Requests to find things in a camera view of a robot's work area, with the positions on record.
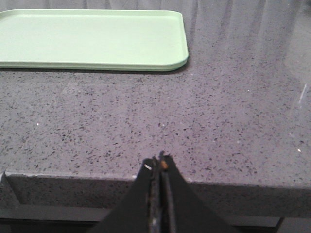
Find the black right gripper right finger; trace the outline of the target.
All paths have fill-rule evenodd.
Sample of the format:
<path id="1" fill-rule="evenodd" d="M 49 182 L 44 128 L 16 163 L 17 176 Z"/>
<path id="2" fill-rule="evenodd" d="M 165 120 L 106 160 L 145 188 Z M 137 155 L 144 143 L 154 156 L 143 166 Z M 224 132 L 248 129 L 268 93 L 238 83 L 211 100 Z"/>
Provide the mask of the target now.
<path id="1" fill-rule="evenodd" d="M 161 231 L 163 233 L 232 233 L 233 227 L 197 197 L 172 157 L 159 156 Z"/>

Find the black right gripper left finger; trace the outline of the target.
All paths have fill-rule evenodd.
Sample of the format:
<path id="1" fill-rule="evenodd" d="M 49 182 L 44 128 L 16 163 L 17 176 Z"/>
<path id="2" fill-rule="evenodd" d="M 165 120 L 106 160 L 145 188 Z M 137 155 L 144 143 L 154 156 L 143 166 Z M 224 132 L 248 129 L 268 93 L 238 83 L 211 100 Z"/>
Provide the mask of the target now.
<path id="1" fill-rule="evenodd" d="M 156 158 L 143 160 L 139 173 L 121 202 L 92 233 L 159 233 L 161 231 L 160 171 Z"/>

